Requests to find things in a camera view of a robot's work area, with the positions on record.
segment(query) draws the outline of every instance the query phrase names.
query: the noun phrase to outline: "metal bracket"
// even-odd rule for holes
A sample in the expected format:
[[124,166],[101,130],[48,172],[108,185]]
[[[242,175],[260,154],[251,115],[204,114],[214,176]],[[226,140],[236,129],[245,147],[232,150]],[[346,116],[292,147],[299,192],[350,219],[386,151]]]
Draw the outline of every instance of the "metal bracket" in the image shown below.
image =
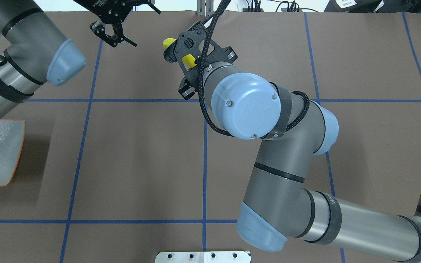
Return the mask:
[[161,252],[155,263],[251,263],[250,251]]
[[197,16],[208,17],[214,14],[214,0],[197,0]]

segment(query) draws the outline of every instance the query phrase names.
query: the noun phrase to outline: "light blue joint cap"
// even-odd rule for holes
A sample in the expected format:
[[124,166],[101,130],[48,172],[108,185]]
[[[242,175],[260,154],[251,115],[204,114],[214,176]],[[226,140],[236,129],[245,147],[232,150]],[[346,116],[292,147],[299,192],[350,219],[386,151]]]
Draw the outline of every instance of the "light blue joint cap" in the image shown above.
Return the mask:
[[237,220],[237,232],[250,245],[270,252],[282,250],[288,240],[244,202]]
[[84,55],[77,49],[72,40],[67,39],[53,57],[46,80],[53,85],[63,85],[72,79],[86,66]]
[[280,117],[280,98],[262,77],[241,72],[225,77],[212,94],[212,112],[220,125],[242,140],[269,133]]
[[331,146],[337,140],[337,136],[339,136],[339,122],[337,121],[334,113],[321,107],[321,105],[313,100],[311,100],[311,102],[316,104],[316,106],[321,110],[325,126],[323,143],[321,144],[321,147],[315,153],[313,153],[313,155],[323,155],[329,151]]

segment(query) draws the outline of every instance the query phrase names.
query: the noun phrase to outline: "white label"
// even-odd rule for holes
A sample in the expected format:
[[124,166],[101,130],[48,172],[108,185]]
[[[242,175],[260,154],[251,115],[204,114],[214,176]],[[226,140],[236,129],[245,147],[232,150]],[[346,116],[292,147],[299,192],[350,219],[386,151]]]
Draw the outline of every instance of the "white label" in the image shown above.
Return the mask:
[[335,0],[340,8],[347,8],[356,5],[355,0]]

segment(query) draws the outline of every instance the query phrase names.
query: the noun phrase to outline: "white metal plate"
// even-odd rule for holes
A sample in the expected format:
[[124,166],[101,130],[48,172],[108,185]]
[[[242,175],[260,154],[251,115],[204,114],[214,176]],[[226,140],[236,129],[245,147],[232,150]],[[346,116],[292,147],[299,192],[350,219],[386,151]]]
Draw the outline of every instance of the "white metal plate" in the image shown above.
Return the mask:
[[155,263],[251,263],[249,251],[161,252]]

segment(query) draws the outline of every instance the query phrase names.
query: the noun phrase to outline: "orange edge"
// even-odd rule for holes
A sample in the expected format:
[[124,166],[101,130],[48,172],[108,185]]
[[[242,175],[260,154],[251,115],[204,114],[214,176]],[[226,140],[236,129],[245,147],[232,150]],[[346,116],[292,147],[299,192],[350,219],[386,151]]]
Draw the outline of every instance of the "orange edge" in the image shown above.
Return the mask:
[[24,145],[24,141],[25,141],[25,132],[27,130],[27,123],[25,122],[25,120],[2,120],[2,121],[16,121],[16,122],[22,121],[22,122],[24,122],[24,134],[22,135],[22,143],[20,144],[19,157],[17,158],[17,162],[15,163],[14,171],[12,172],[11,178],[9,179],[7,184],[0,185],[0,187],[4,187],[4,186],[9,185],[9,183],[12,181],[12,178],[14,177],[15,170],[17,170],[17,166],[19,165],[20,155],[22,154],[22,146]]

